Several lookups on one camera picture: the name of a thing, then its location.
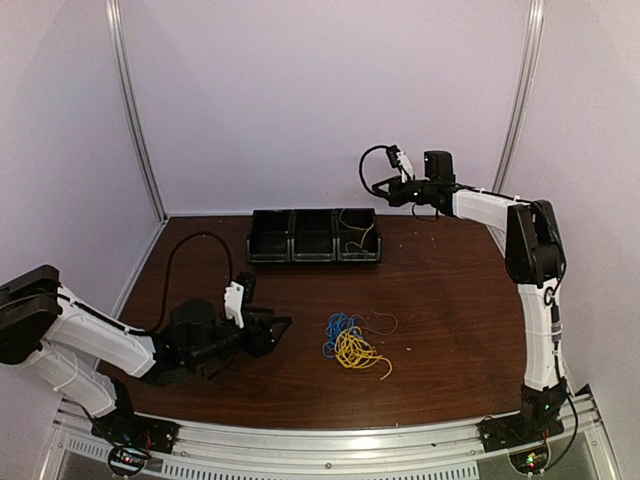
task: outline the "black bin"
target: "black bin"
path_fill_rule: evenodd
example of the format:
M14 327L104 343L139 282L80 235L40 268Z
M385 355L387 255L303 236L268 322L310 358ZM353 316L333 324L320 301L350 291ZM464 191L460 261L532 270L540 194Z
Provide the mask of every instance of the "black bin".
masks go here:
M296 210L293 232L294 262L335 261L333 210Z
M339 262L380 262L382 239L372 208L346 208L337 213Z
M291 210L256 210L247 237L247 261L284 263L291 261Z

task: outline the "blue wire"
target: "blue wire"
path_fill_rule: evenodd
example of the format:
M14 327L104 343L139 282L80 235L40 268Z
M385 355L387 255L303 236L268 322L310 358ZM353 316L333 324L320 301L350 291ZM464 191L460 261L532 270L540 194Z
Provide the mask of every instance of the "blue wire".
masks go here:
M334 313L329 317L329 321L327 322L327 328L325 333L327 334L327 340L324 345L322 345L322 354L326 358L335 358L336 357L336 341L338 340L338 336L344 330L350 330L356 326L356 317L349 317L346 313Z

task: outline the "yellow wire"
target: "yellow wire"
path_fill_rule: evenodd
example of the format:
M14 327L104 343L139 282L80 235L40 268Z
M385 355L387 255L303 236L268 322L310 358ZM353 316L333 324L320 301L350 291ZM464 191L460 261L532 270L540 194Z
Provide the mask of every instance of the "yellow wire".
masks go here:
M384 380L393 371L391 360L379 355L376 348L369 342L358 337L362 336L362 330L359 327L351 327L343 330L336 339L336 359L344 368L370 368L380 360L387 362L389 371L383 375L380 380Z
M360 250L362 250L365 253L369 253L364 249L364 241L367 238L367 234L373 229L373 227L376 226L375 222L372 223L370 226L368 226L367 228L364 227L354 227L353 225L349 225L348 223L346 223L344 220L342 220L342 214L344 213L345 209L343 208L342 210L340 210L340 215L338 216L338 220L340 221L340 223L342 225L344 225L345 227L347 227L350 230L359 230L361 232L364 232L362 234L362 238L360 239L360 243L357 242L347 242L344 245L344 248L346 249L346 251L349 251L349 245L355 245L356 247L358 247Z

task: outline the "wire bundle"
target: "wire bundle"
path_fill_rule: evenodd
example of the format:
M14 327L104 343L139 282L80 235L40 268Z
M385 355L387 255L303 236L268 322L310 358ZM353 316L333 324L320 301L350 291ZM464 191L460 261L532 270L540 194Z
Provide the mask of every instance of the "wire bundle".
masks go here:
M325 330L329 340L322 346L322 354L326 358L336 358L336 342L340 334L356 326L356 317L349 317L345 313L334 313L329 317L327 329Z
M362 330L356 325L358 318L366 323L366 319L360 315L351 317L344 313L331 315L326 330L329 340L322 346L322 353L327 358L338 360L344 368L365 369L373 367L380 361L386 362L389 365L389 371L380 378L384 380L393 371L393 365L388 358L378 354L373 345L364 340Z

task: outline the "metal frame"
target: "metal frame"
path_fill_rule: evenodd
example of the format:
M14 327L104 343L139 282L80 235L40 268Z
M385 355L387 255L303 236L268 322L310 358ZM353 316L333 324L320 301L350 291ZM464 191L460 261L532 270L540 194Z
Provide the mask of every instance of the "metal frame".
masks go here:
M122 20L120 17L120 0L106 0L106 8L107 25L113 44L116 70L120 80L120 90L122 92L122 101L125 108L125 116L127 117L127 124L129 125L129 132L133 140L136 156L138 157L144 184L153 205L154 214L158 222L163 222L167 219L167 213L162 203L153 168L151 167L149 152L147 151L147 145L144 140L142 126L140 124L140 115L133 93L133 82L131 80L131 71L129 69L124 33L122 30Z
M493 182L493 191L501 192L504 188L511 162L518 144L520 130L524 121L524 112L533 77L538 63L538 54L540 52L540 41L542 40L542 31L544 26L544 0L531 0L529 9L529 22L527 24L527 33L524 40L524 51L522 53L522 65L520 66L520 79L518 80L518 88L511 112L511 120L507 130L502 156L498 164L498 171Z
M599 478L619 479L595 400L590 394L582 395L575 399L575 406L579 429L589 439ZM573 433L573 414L566 404L561 417L565 432L554 440ZM507 455L506 450L484 453L476 427L480 420L363 430L255 429L177 421L180 432L173 455L154 453L156 460L149 473L176 479L206 478L209 472L228 478L272 480L411 478L416 472L466 468L482 459ZM61 403L52 430L52 446L39 477L42 480L57 478L67 450L102 460L109 448L91 436L91 424L80 407L68 400Z

